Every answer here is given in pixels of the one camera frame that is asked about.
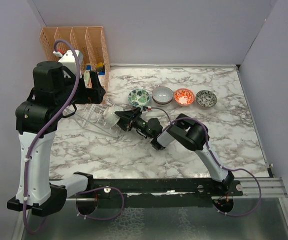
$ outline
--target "clear plastic dish rack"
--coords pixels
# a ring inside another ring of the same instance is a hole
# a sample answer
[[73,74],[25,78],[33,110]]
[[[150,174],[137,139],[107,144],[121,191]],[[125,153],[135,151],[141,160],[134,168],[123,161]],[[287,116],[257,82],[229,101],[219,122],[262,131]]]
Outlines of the clear plastic dish rack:
[[[121,128],[117,125],[107,127],[103,117],[105,109],[112,107],[115,104],[108,98],[104,98],[104,100],[106,100],[105,104],[76,104],[77,111],[71,118],[83,129],[116,138],[118,137]],[[69,106],[65,111],[70,114],[74,111],[74,108]]]

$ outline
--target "ceramic bowl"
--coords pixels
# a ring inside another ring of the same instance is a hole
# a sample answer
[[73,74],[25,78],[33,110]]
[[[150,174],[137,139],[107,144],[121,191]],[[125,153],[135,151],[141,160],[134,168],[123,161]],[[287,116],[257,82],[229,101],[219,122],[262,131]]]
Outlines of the ceramic bowl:
[[154,102],[160,105],[168,104],[173,99],[173,91],[165,86],[158,86],[152,92]]
[[216,105],[217,97],[211,91],[202,90],[196,94],[196,102],[198,103],[199,107],[208,109]]
[[150,101],[148,91],[144,89],[135,89],[128,94],[128,102],[134,107],[146,106]]
[[111,128],[119,121],[119,117],[115,114],[117,111],[123,111],[123,108],[121,106],[114,105],[105,109],[103,117],[107,127]]
[[187,88],[180,88],[174,92],[174,99],[182,107],[192,104],[195,100],[194,93]]

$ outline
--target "gray wall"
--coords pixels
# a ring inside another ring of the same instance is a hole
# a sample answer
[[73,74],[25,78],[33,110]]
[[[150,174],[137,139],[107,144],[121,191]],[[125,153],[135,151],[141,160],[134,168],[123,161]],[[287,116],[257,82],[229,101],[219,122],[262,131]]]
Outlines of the gray wall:
[[266,156],[288,192],[288,0],[276,3],[240,72]]
[[104,26],[111,63],[241,64],[276,0],[33,0],[47,26]]
[[18,216],[6,208],[20,176],[15,110],[33,86],[33,67],[45,60],[40,29],[25,0],[0,0],[0,240],[11,238]]

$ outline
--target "green patterned bowl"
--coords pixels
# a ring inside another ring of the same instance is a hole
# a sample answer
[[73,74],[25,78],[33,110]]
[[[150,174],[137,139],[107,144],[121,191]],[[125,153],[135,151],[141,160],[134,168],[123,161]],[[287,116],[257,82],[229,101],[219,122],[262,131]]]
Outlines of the green patterned bowl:
[[128,102],[134,107],[146,106],[149,101],[149,93],[144,89],[135,89],[128,94]]

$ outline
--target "storage divider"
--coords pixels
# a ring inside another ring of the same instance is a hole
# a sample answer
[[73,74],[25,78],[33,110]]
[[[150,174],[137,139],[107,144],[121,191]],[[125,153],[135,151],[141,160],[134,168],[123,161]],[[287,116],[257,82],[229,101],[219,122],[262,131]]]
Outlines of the storage divider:
[[[86,65],[91,66],[91,70],[96,70],[98,63],[105,65],[104,79],[101,80],[102,87],[108,92],[110,62],[106,46],[105,34],[102,26],[65,26],[65,27],[43,27],[40,33],[40,43],[44,49],[48,61],[58,61],[59,57],[53,54],[55,40],[64,39],[68,41],[74,49],[79,50],[84,55],[80,65],[81,71]],[[66,52],[69,48],[64,43],[59,43],[58,48]]]

